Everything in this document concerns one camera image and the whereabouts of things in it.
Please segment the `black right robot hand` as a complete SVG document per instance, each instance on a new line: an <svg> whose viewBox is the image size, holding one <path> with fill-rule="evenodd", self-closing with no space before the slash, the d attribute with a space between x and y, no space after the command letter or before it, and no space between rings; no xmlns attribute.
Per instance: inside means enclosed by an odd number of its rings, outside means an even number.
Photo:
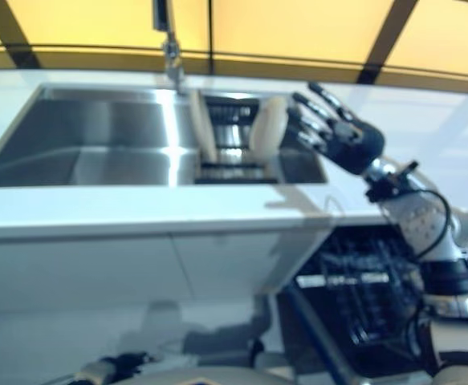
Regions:
<svg viewBox="0 0 468 385"><path fill-rule="evenodd" d="M319 83L310 82L307 87L329 109L293 92L294 105L287 109L291 132L305 148L326 157L352 175L363 175L372 162L381 157L384 135Z"/></svg>

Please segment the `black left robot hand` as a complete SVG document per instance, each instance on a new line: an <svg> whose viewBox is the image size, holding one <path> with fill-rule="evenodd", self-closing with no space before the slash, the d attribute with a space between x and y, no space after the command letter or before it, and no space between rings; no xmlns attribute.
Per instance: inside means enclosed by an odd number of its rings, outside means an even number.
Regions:
<svg viewBox="0 0 468 385"><path fill-rule="evenodd" d="M149 361L147 352L130 352L113 357L116 377L129 378L140 373L140 367Z"/></svg>

